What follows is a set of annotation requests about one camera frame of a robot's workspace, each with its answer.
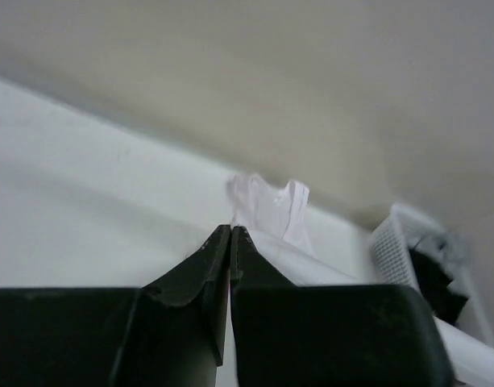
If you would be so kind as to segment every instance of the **white plastic bag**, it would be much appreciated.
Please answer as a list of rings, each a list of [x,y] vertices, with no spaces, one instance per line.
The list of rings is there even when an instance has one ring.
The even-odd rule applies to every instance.
[[[235,207],[233,225],[248,229],[255,247],[295,285],[356,285],[354,278],[316,260],[304,225],[309,189],[299,181],[271,187],[259,175],[238,175],[227,184]],[[457,379],[494,387],[494,349],[434,318]]]

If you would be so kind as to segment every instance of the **crumpled white fabric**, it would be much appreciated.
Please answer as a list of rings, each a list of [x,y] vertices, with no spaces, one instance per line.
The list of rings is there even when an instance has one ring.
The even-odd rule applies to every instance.
[[[305,230],[309,189],[291,180],[283,189],[259,175],[237,175],[227,183],[234,205],[232,225],[245,226],[255,247],[295,285],[356,285],[354,278],[315,259]],[[494,349],[434,318],[457,379],[474,387],[494,387]]]

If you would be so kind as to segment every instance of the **white basket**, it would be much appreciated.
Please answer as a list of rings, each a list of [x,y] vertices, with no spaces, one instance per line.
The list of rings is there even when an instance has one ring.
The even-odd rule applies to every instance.
[[[372,233],[369,244],[384,282],[408,285],[420,293],[408,250],[411,238],[443,234],[446,228],[424,214],[400,203],[394,204],[388,216]],[[494,347],[494,334],[466,265],[454,273],[455,288],[469,297],[459,317],[462,331]]]

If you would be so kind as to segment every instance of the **perforated basket side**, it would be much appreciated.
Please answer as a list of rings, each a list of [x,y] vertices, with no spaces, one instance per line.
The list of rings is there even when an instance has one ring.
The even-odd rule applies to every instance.
[[[420,291],[403,237],[398,218],[390,214],[372,234],[372,252],[385,282]]]

